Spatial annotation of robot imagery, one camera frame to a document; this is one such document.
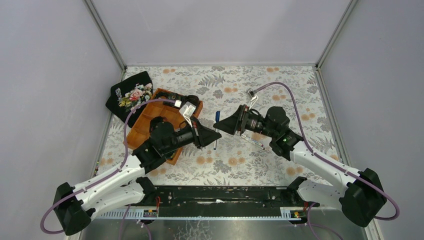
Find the blue pen cap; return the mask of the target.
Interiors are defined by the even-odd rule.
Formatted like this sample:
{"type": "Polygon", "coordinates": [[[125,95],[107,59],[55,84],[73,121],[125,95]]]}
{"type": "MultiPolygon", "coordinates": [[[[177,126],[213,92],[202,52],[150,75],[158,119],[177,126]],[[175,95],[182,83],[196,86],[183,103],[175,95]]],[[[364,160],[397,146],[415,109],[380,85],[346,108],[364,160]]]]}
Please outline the blue pen cap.
{"type": "Polygon", "coordinates": [[[220,114],[221,114],[220,110],[215,112],[215,122],[216,123],[218,123],[220,121],[220,114]]]}

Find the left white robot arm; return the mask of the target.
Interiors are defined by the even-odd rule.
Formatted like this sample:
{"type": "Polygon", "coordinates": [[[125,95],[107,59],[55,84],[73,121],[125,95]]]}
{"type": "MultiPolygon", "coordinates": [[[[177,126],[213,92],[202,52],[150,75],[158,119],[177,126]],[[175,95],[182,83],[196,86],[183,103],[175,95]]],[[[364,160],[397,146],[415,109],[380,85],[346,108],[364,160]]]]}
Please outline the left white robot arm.
{"type": "Polygon", "coordinates": [[[65,182],[57,187],[53,210],[62,232],[74,235],[105,212],[143,201],[155,192],[146,175],[165,163],[174,151],[190,144],[201,149],[221,136],[194,116],[179,130],[170,122],[152,123],[149,138],[133,150],[124,164],[74,186],[65,182]]]}

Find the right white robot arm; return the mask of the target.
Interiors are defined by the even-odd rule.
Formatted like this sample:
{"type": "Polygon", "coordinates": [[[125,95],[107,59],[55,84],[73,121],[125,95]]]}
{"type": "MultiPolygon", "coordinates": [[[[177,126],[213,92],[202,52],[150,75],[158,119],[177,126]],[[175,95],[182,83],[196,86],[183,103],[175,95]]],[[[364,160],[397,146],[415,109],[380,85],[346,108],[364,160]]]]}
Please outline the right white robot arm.
{"type": "Polygon", "coordinates": [[[318,151],[289,127],[290,119],[280,106],[272,106],[265,116],[240,105],[231,116],[216,122],[214,128],[230,135],[251,131],[271,138],[272,151],[279,157],[302,165],[329,184],[298,177],[290,188],[306,202],[316,202],[341,211],[359,227],[366,227],[386,204],[378,174],[370,168],[360,171],[330,158],[318,158],[318,151]]]}

